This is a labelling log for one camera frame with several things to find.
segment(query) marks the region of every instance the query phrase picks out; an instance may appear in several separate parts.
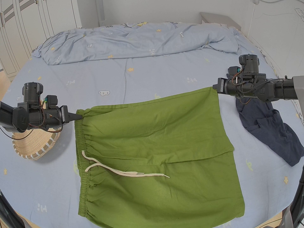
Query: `white drawstring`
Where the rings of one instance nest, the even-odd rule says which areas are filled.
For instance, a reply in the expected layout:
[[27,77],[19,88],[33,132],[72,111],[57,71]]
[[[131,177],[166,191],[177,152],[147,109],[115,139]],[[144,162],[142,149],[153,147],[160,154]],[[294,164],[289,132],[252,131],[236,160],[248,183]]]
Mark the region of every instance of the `white drawstring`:
[[165,174],[162,174],[162,173],[150,173],[150,174],[145,174],[145,173],[142,173],[142,172],[136,172],[136,171],[120,171],[120,170],[116,170],[116,169],[113,169],[107,165],[104,165],[102,163],[100,163],[97,159],[95,158],[90,158],[90,157],[87,157],[85,155],[85,151],[82,150],[82,155],[84,158],[88,159],[88,160],[92,160],[92,161],[95,161],[96,163],[95,164],[92,164],[90,165],[88,168],[86,168],[85,172],[88,172],[89,169],[91,169],[92,167],[94,166],[102,166],[118,175],[121,175],[121,176],[125,176],[125,177],[151,177],[151,176],[165,176],[165,177],[168,177],[170,178],[169,176],[165,175]]

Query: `navy garment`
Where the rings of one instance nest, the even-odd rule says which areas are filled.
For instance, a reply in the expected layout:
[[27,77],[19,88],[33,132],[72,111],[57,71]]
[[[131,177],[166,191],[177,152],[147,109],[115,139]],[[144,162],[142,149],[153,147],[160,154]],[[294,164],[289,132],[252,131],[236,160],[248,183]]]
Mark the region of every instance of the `navy garment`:
[[304,156],[304,148],[296,133],[283,123],[278,110],[271,102],[265,103],[252,98],[248,104],[236,99],[236,106],[244,128],[268,145],[290,166],[294,166]]

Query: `white wall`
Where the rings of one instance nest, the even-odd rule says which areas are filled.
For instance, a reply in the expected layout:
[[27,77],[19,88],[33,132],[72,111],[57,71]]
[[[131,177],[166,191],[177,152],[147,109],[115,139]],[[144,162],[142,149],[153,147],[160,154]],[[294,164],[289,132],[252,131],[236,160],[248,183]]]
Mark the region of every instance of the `white wall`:
[[243,26],[248,0],[102,0],[106,24],[201,23],[200,12],[227,15]]

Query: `bed sheet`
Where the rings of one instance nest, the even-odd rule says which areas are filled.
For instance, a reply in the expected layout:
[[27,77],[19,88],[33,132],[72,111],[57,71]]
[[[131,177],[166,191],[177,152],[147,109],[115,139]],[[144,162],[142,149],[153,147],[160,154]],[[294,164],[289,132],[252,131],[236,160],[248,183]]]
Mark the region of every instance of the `bed sheet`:
[[[237,30],[235,35],[242,54],[257,54],[260,72],[276,78],[260,50]],[[32,81],[43,84],[42,97],[57,95],[58,105],[68,105],[70,112],[96,105],[148,101],[212,86],[218,77],[226,76],[228,67],[236,65],[239,65],[238,55],[207,48],[167,56],[54,66],[47,65],[42,58],[31,57],[12,82],[3,102],[17,106],[23,99],[23,84]],[[226,134],[235,148],[245,201],[245,215],[220,227],[253,228],[291,203],[304,159],[290,167],[244,129],[234,97],[219,95],[219,104]],[[273,106],[304,143],[304,127],[292,102],[280,100]],[[80,177],[74,123],[64,126],[56,145],[37,161],[19,157],[11,140],[3,134],[0,143],[0,188],[17,212],[41,228],[97,227],[78,215]]]

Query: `white headboard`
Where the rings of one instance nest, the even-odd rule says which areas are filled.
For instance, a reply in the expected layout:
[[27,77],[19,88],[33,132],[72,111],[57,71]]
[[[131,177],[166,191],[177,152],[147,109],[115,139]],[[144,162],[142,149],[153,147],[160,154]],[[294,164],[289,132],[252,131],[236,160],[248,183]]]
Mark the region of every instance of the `white headboard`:
[[[245,16],[242,33],[278,77],[304,75],[304,0],[250,0]],[[293,103],[304,124],[298,101]]]

